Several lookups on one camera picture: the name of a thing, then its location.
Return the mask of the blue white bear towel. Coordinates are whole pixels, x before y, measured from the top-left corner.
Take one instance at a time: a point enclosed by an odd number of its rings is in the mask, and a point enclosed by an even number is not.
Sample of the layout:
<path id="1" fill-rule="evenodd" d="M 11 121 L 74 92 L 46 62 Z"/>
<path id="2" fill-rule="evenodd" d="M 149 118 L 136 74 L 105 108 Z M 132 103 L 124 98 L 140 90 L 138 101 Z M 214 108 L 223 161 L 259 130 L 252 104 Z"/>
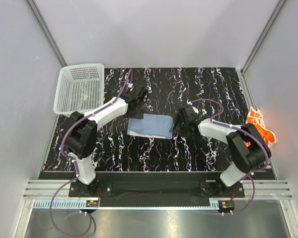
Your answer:
<path id="1" fill-rule="evenodd" d="M 145 138 L 172 139 L 173 118 L 144 114 L 143 119 L 129 119 L 127 134 Z"/>

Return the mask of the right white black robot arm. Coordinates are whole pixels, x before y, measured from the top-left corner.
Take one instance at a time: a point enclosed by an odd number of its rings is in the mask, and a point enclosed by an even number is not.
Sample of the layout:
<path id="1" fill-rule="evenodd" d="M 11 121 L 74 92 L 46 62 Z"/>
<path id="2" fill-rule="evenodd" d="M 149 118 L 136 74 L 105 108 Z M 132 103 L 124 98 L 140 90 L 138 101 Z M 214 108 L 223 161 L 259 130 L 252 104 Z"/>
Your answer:
<path id="1" fill-rule="evenodd" d="M 233 185 L 247 175 L 264 170 L 271 158 L 271 151 L 255 125 L 231 125 L 203 118 L 191 105 L 177 111 L 173 131 L 181 137 L 199 134 L 228 145 L 232 163 L 220 174 L 215 185 L 217 194 L 223 197 L 232 193 Z"/>

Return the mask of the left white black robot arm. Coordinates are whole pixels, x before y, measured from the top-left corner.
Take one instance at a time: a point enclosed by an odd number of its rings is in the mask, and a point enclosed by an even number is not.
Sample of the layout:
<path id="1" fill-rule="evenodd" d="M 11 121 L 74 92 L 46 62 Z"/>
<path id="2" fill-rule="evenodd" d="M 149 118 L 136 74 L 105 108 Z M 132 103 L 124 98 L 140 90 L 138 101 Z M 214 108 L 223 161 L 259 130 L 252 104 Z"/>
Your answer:
<path id="1" fill-rule="evenodd" d="M 134 85 L 91 112 L 82 114 L 75 111 L 70 115 L 61 153 L 74 164 L 76 182 L 84 195 L 93 196 L 97 192 L 98 179 L 92 166 L 92 153 L 96 148 L 98 131 L 120 116 L 142 119 L 142 106 L 148 97 L 146 88 Z"/>

